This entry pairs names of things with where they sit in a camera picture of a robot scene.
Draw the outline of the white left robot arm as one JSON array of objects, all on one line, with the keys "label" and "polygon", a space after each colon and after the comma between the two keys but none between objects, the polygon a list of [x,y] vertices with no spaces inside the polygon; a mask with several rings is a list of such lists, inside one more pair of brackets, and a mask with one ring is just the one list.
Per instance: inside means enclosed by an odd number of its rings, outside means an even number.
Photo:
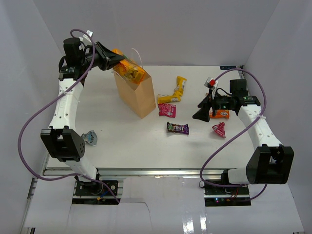
[{"label": "white left robot arm", "polygon": [[76,132],[76,113],[79,96],[83,90],[88,68],[98,67],[102,71],[112,69],[124,60],[100,42],[85,46],[79,38],[68,38],[63,42],[65,56],[59,63],[59,95],[54,116],[40,138],[49,155],[65,163],[80,176],[90,178],[86,189],[94,195],[103,189],[97,179],[98,170],[84,155],[85,142]]}]

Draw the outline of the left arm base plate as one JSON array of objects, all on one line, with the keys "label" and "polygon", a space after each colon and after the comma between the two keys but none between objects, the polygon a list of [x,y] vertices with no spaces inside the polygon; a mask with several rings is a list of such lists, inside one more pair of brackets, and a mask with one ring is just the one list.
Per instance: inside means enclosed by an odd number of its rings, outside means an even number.
[{"label": "left arm base plate", "polygon": [[72,204],[74,205],[118,205],[107,187],[102,184],[76,181]]}]

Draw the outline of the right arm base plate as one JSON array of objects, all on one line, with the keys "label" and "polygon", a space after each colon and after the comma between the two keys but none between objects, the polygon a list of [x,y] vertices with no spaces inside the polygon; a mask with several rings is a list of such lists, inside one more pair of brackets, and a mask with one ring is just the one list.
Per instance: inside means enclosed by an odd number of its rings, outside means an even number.
[{"label": "right arm base plate", "polygon": [[237,207],[251,206],[248,187],[221,188],[199,182],[199,187],[204,192],[206,207]]}]

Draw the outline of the large orange mango snack bag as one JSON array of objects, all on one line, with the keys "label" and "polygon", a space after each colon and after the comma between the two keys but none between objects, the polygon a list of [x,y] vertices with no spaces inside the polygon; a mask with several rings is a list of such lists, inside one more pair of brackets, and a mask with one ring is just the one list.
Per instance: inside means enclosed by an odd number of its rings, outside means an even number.
[{"label": "large orange mango snack bag", "polygon": [[125,78],[131,83],[139,85],[147,77],[147,72],[139,66],[135,61],[126,57],[123,52],[117,48],[113,49],[113,52],[124,56],[124,60],[121,60],[119,64],[113,67],[113,70],[121,77]]}]

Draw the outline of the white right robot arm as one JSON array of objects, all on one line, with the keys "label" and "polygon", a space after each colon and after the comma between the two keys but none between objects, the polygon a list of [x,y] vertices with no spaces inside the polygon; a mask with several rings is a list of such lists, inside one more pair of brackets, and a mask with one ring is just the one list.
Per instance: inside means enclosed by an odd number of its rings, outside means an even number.
[{"label": "white right robot arm", "polygon": [[264,106],[256,96],[250,96],[247,82],[243,79],[230,80],[230,94],[220,95],[218,82],[207,80],[209,88],[206,97],[198,104],[199,110],[194,119],[210,121],[209,111],[231,110],[236,113],[245,126],[253,143],[254,153],[248,163],[239,168],[226,169],[221,174],[218,185],[225,194],[232,194],[238,187],[248,184],[285,184],[288,181],[294,151],[284,146],[273,134],[265,117]]}]

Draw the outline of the silver blue snack packet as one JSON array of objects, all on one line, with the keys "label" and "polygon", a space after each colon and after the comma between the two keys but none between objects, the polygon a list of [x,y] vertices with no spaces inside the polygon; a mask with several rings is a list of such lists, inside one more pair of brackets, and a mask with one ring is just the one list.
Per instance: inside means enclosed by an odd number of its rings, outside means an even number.
[{"label": "silver blue snack packet", "polygon": [[97,145],[98,137],[94,130],[90,130],[89,132],[82,134],[81,137],[88,145]]}]

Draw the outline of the dark purple candy packet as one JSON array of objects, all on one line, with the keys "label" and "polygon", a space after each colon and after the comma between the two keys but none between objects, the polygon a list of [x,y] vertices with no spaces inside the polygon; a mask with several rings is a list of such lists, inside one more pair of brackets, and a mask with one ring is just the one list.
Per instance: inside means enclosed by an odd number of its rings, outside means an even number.
[{"label": "dark purple candy packet", "polygon": [[179,133],[179,134],[184,134],[184,135],[189,134],[188,124],[174,124],[174,123],[167,122],[166,128],[169,133]]}]

